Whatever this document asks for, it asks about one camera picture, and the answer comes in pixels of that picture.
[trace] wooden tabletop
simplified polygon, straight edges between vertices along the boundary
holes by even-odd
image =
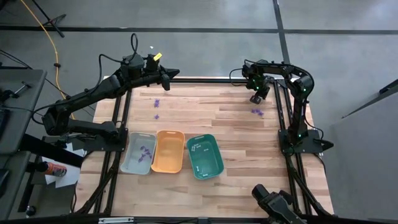
[[[279,120],[274,90],[270,90],[260,105],[249,102],[253,94],[244,86],[229,84],[173,83],[170,91],[158,85],[133,89],[127,124],[130,132],[155,134],[160,130],[176,130],[185,133],[185,140],[212,134],[220,147],[225,169],[218,177],[197,180],[185,148],[183,167],[177,174],[152,171],[149,175],[132,175],[119,171],[112,215],[267,217],[251,196],[252,188],[263,184],[270,192],[281,189],[289,192],[289,181],[277,138]],[[282,92],[281,97],[287,121]],[[155,99],[160,100],[158,108],[154,107]],[[94,122],[110,121],[114,102],[98,102]],[[263,117],[251,113],[258,108],[264,112]],[[312,123],[310,108],[307,108],[307,118]],[[104,152],[94,152],[84,162],[76,190],[76,209],[97,187],[103,157]],[[323,207],[333,213],[321,162],[312,154],[302,157],[308,188]],[[304,211],[297,184],[296,188],[300,208]]]

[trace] plastic bin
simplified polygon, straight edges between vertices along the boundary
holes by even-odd
[[[154,160],[156,136],[145,133],[131,133],[129,147],[120,169],[130,174],[146,175]]]
[[[200,180],[216,177],[224,170],[223,159],[216,139],[204,134],[187,141],[193,175]]]
[[[180,131],[159,131],[152,170],[156,172],[177,173],[182,168],[184,133]]]

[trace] green plastic bin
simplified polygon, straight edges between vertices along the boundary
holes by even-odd
[[[211,134],[204,134],[187,141],[193,175],[200,180],[216,177],[224,170],[223,159],[216,139]]]

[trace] concrete floor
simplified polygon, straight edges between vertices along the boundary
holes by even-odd
[[[230,28],[231,31],[281,28],[277,25],[272,0],[37,1],[53,16],[66,13],[62,26]],[[279,7],[285,29],[304,32],[309,32],[309,29],[347,30],[348,34],[344,35],[285,35],[285,53],[289,53],[290,62],[314,76],[316,85],[310,96],[310,105],[315,124],[325,130],[325,139],[333,140],[328,136],[331,124],[375,97],[380,88],[398,77],[393,70],[398,52],[396,35],[358,35],[351,31],[393,30],[392,33],[398,34],[398,24],[394,22],[398,20],[398,1],[280,0]],[[19,1],[11,2],[6,11],[0,12],[0,24],[36,26]],[[63,90],[75,94],[93,86],[98,79],[98,54],[114,58],[130,54],[130,35],[128,32],[66,32],[63,39],[51,32],[62,64],[60,84]],[[241,67],[245,58],[286,60],[282,56],[280,35],[277,33],[193,33],[180,30],[139,32],[137,36],[140,54],[162,52],[161,64],[181,69],[181,76],[228,76],[231,69]],[[31,67],[47,70],[47,78],[54,82],[54,54],[43,32],[2,30],[0,49],[19,57]],[[15,65],[2,57],[0,60]],[[103,74],[113,73],[117,68],[114,62],[104,60]],[[57,99],[60,99],[59,92],[45,84],[38,106]],[[92,120],[84,111],[78,111],[75,115],[78,119]],[[43,127],[35,124],[30,124],[28,133],[37,137],[45,134]],[[354,180],[344,172],[343,168],[349,163],[341,164],[333,149],[325,153],[324,161],[337,215],[360,219],[385,218],[367,216],[367,208],[359,203],[362,202],[359,198],[366,195],[352,189]],[[50,185],[35,191],[37,193],[31,204],[38,206],[37,216],[68,213],[72,188],[55,190]],[[381,197],[394,197],[389,192],[374,193]],[[35,199],[38,195],[45,200],[38,203]],[[63,200],[57,200],[58,203],[54,204],[54,195],[63,195]],[[13,213],[11,216],[17,217],[21,215]],[[398,219],[398,216],[389,214],[388,218]]]

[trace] yellow tag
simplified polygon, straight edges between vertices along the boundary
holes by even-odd
[[[155,55],[155,57],[154,57],[155,62],[157,60],[159,60],[161,57],[162,57],[162,54],[161,53],[157,53],[157,55]]]

